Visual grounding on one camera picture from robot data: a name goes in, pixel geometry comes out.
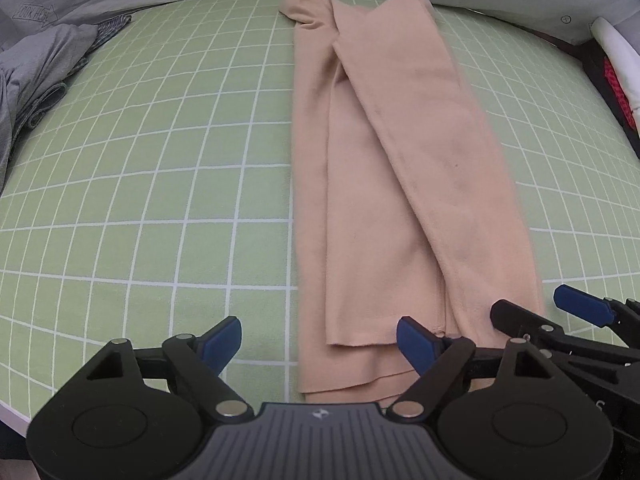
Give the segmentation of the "beige long-sleeve shirt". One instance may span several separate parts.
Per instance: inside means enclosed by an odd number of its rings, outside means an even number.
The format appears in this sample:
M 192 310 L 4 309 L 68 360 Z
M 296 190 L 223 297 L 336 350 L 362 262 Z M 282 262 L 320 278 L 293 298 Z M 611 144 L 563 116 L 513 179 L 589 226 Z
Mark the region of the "beige long-sleeve shirt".
M 489 311 L 544 312 L 497 136 L 427 0 L 281 0 L 294 24 L 292 171 L 299 390 L 386 403 L 416 379 L 414 318 L 482 347 Z

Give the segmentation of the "green grid mat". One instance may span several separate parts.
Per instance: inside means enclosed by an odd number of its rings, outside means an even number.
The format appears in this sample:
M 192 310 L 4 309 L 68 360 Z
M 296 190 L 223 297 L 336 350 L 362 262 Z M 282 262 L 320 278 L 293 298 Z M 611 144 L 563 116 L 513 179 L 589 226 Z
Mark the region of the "green grid mat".
M 227 315 L 224 371 L 297 401 L 290 117 L 280 0 L 137 13 L 24 134 L 1 195 L 1 405 L 29 419 L 108 340 L 156 347 Z M 639 293 L 639 162 L 582 66 L 461 10 L 435 20 L 498 134 L 544 293 Z

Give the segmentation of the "red knit garment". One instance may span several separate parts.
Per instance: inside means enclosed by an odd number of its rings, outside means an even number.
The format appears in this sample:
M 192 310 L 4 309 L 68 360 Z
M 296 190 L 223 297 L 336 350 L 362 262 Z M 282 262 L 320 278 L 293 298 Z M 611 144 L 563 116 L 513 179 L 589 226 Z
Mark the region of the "red knit garment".
M 626 123 L 632 130 L 638 131 L 636 121 L 634 120 L 634 113 L 632 112 L 626 93 L 620 85 L 620 81 L 617 78 L 614 67 L 607 56 L 603 59 L 603 71 L 605 80 L 614 93 L 616 102 L 623 112 Z

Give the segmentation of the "white folded cloth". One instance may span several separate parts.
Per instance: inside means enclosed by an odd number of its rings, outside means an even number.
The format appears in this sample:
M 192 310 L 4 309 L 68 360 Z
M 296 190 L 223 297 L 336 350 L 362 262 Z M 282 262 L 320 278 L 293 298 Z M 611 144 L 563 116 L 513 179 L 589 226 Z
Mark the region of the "white folded cloth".
M 592 36 L 610 60 L 630 106 L 634 122 L 639 125 L 639 65 L 634 47 L 604 18 L 591 25 Z

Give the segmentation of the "denim garment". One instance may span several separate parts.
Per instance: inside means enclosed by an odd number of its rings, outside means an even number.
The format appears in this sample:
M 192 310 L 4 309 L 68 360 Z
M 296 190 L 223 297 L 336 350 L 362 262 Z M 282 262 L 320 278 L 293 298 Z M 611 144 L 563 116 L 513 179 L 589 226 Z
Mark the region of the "denim garment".
M 68 87 L 75 80 L 76 74 L 88 63 L 88 55 L 81 58 L 70 70 L 67 76 L 55 84 L 51 84 L 39 96 L 32 98 L 18 113 L 14 125 L 14 133 L 35 129 L 47 112 L 60 102 L 68 91 Z

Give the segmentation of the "grey garment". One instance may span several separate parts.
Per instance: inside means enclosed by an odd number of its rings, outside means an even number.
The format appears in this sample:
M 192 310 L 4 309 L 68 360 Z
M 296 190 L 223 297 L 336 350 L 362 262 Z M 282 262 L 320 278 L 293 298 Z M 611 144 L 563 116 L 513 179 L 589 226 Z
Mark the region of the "grey garment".
M 1 52 L 1 185 L 22 128 L 20 118 L 35 100 L 73 73 L 96 36 L 96 25 L 62 24 Z

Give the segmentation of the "blue checkered cloth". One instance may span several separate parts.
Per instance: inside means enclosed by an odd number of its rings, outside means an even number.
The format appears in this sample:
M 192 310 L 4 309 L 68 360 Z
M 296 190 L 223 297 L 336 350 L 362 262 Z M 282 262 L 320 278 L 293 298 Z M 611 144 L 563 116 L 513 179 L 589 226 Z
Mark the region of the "blue checkered cloth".
M 99 22 L 99 24 L 96 25 L 96 39 L 87 50 L 87 53 L 90 54 L 104 46 L 104 44 L 122 32 L 131 23 L 131 20 L 131 14 L 120 14 L 114 16 L 114 18 Z

